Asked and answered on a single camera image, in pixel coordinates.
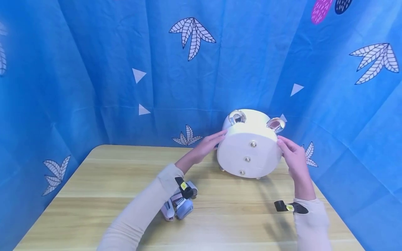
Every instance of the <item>leaf pattern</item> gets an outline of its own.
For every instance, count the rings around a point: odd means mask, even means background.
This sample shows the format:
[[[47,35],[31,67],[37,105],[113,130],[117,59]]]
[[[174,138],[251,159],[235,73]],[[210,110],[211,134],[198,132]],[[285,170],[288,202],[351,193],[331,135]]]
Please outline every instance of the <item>leaf pattern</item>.
[[[306,162],[307,162],[307,165],[318,167],[318,165],[311,159],[311,156],[313,155],[313,153],[314,153],[314,143],[310,142],[310,144],[308,145],[307,150],[305,152]]]
[[[187,141],[190,141],[194,137],[193,130],[189,125],[186,125],[186,135],[187,135]]]
[[[45,160],[43,163],[45,166],[55,175],[55,176],[49,176],[45,175],[45,178],[47,182],[49,183],[49,186],[46,188],[45,192],[42,194],[42,196],[45,196],[55,190],[63,181],[64,174],[66,173],[66,169],[68,166],[68,162],[70,161],[71,155],[67,156],[64,160],[62,165],[60,166],[53,160]]]
[[[396,57],[391,45],[388,45],[387,55],[386,57],[384,57],[384,65],[388,71],[392,71],[395,73],[399,72],[398,62],[396,61]]]
[[[311,159],[306,159],[307,165],[318,167],[318,165]]]
[[[186,138],[184,138],[183,132],[180,133],[180,142],[183,142],[184,145],[189,145]]]
[[[371,51],[369,51],[366,56],[361,60],[359,67],[357,70],[361,70],[363,67],[371,63],[372,61],[376,60],[380,55],[382,55],[385,51],[384,47],[386,44],[382,44],[380,46],[375,47]]]
[[[202,40],[209,43],[216,43],[212,35],[207,31],[207,29],[204,28],[204,26],[200,24],[200,22],[198,22],[197,19],[194,19],[194,24],[196,26],[197,33],[199,34]]]
[[[343,14],[351,5],[352,0],[336,0],[335,2],[335,13],[340,15]]]
[[[331,7],[333,0],[316,0],[313,11],[311,13],[311,21],[313,24],[321,23]]]
[[[186,45],[186,43],[187,43],[187,40],[189,39],[189,37],[190,37],[190,34],[191,33],[193,33],[193,27],[194,27],[194,20],[192,20],[192,19],[188,19],[185,23],[184,23],[184,26],[183,26],[183,31],[182,31],[182,33],[181,33],[181,44],[182,44],[182,46],[183,46],[183,49],[184,49],[184,46]]]
[[[0,35],[7,36],[8,32],[4,24],[0,22]],[[7,70],[6,53],[4,52],[3,45],[0,43],[0,76],[3,76]]]
[[[352,53],[351,56],[363,57],[357,71],[373,62],[373,65],[363,74],[356,82],[356,85],[363,84],[379,74],[385,68],[391,72],[399,73],[399,66],[394,51],[389,43],[379,43],[375,45],[365,46]]]
[[[63,178],[64,178],[64,174],[66,173],[66,169],[67,169],[68,162],[70,161],[70,157],[71,157],[71,155],[67,156],[64,159],[62,166],[60,167],[60,180],[63,180]]]
[[[51,185],[49,185],[49,186],[46,188],[45,192],[42,194],[42,196],[45,196],[45,195],[50,194],[50,192],[53,192],[53,190],[55,190],[56,188],[57,188],[57,186],[51,186]]]
[[[201,45],[201,38],[198,33],[193,33],[191,37],[191,46],[190,46],[190,53],[189,53],[189,61],[192,60],[200,50]]]
[[[186,137],[184,137],[183,132],[180,132],[180,138],[172,138],[172,139],[180,145],[188,146],[202,139],[202,136],[194,137],[192,128],[189,125],[186,125]]]
[[[195,18],[184,18],[177,23],[175,23],[169,30],[170,33],[181,33],[181,43],[182,47],[187,44],[188,39],[191,35],[191,44],[188,61],[192,60],[198,53],[201,40],[209,43],[216,43],[212,35],[205,29],[204,26]]]
[[[0,35],[7,36],[8,32],[4,24],[0,22]]]
[[[311,158],[311,156],[313,155],[313,152],[314,152],[314,144],[313,144],[313,142],[311,142],[306,150],[306,158],[307,159]]]
[[[3,49],[3,45],[0,43],[0,76],[3,76],[7,70],[6,54]]]
[[[56,177],[60,177],[60,166],[59,164],[57,164],[56,162],[54,162],[53,160],[45,160],[43,162],[45,164],[45,166],[54,174],[56,175]]]
[[[53,176],[45,175],[45,178],[49,183],[49,186],[58,186],[62,182],[61,180],[59,180],[59,178]]]
[[[170,33],[181,33],[183,31],[183,26],[189,18],[184,18],[177,23],[175,23],[172,28],[169,30]]]

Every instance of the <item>finger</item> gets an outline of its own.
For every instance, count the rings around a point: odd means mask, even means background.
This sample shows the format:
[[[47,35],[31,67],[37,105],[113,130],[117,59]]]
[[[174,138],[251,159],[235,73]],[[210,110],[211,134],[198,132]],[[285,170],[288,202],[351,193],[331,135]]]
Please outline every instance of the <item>finger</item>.
[[[282,139],[278,139],[277,145],[282,150],[284,157],[292,153],[292,151],[287,147],[287,145]]]
[[[287,139],[283,136],[278,136],[278,139],[281,139],[287,145],[288,149],[291,150],[292,152],[295,152],[300,148],[298,144],[294,143],[290,139]]]
[[[225,139],[225,135],[221,135],[217,138],[212,139],[211,141],[208,142],[208,145],[211,146],[211,148],[215,147],[217,144],[221,143],[222,140]]]
[[[218,138],[218,137],[220,137],[222,135],[225,135],[227,132],[228,132],[227,130],[223,130],[223,131],[217,132],[217,133],[215,133],[213,135],[206,136],[205,139],[207,141],[211,141],[211,140],[216,139],[216,138]]]

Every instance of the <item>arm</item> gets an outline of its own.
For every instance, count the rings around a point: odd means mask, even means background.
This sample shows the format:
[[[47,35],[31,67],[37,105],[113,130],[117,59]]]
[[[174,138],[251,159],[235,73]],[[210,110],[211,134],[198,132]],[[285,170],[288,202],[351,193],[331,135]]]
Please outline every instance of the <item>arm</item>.
[[[314,199],[308,196],[311,192],[314,193]],[[324,204],[315,196],[311,180],[295,179],[294,202],[308,210],[307,214],[293,214],[297,233],[297,250],[331,251],[328,238],[329,219]]]
[[[113,221],[97,250],[136,250],[148,225],[177,190],[178,184],[174,178],[183,177],[194,164],[200,163],[224,139],[225,133],[221,131],[205,137],[176,164],[166,166]]]
[[[183,172],[174,164],[165,167],[113,221],[106,230],[98,251],[136,250],[148,225],[177,190],[178,185],[174,178],[179,176],[183,177]]]
[[[294,213],[298,251],[331,251],[328,238],[329,219],[324,204],[317,199],[308,171],[304,149],[291,140],[278,136],[289,174],[295,184],[294,202],[304,206],[307,214]]]

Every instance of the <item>blue fabric curtain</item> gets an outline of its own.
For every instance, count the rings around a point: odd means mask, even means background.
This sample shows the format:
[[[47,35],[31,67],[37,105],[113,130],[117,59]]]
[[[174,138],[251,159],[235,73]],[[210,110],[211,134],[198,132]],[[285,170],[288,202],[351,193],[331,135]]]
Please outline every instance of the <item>blue fabric curtain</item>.
[[[402,246],[401,1],[0,6],[1,250],[94,147],[193,147],[239,108],[287,120],[366,250]]]

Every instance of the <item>wrist strap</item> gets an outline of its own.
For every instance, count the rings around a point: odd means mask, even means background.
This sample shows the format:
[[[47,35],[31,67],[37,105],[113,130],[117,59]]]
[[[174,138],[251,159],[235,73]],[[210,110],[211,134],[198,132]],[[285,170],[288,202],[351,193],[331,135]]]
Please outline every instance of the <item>wrist strap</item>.
[[[183,195],[184,199],[189,199],[194,195],[193,189],[186,182],[184,182],[182,177],[176,177],[174,179],[176,180],[181,195]]]
[[[305,208],[304,206],[300,205],[297,202],[285,204],[283,202],[283,200],[280,200],[280,201],[275,201],[274,205],[275,205],[277,212],[290,211],[290,212],[295,212],[298,214],[307,214],[308,213],[307,208]]]

